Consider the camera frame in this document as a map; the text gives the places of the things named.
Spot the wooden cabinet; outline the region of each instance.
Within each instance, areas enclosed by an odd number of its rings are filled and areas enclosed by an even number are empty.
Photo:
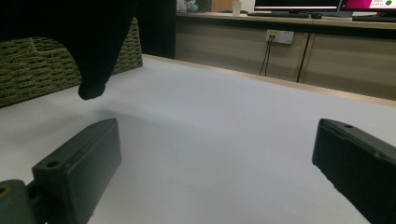
[[[233,0],[212,0],[212,11],[218,12],[224,9],[233,9]]]

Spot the black cloth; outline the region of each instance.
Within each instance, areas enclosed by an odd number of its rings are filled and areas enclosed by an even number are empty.
[[[139,0],[0,0],[0,41],[44,36],[62,43],[82,75],[84,100],[98,97]]]

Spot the wicker chair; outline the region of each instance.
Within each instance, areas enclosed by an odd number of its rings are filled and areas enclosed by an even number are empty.
[[[137,20],[122,44],[113,74],[143,65]],[[0,43],[0,107],[79,85],[81,74],[67,49],[45,37]]]

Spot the monitor screen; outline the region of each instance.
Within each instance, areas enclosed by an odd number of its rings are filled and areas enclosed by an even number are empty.
[[[336,11],[340,0],[256,0],[256,11]]]
[[[396,0],[343,0],[341,9],[352,11],[392,11],[396,10]]]

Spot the power outlet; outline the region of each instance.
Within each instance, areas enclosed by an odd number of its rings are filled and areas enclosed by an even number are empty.
[[[270,36],[273,36],[274,38],[272,39],[273,43],[277,43],[279,39],[279,31],[278,30],[267,30],[267,37],[265,37],[265,41],[270,40]]]
[[[293,41],[294,32],[292,31],[279,31],[278,43],[291,44]]]

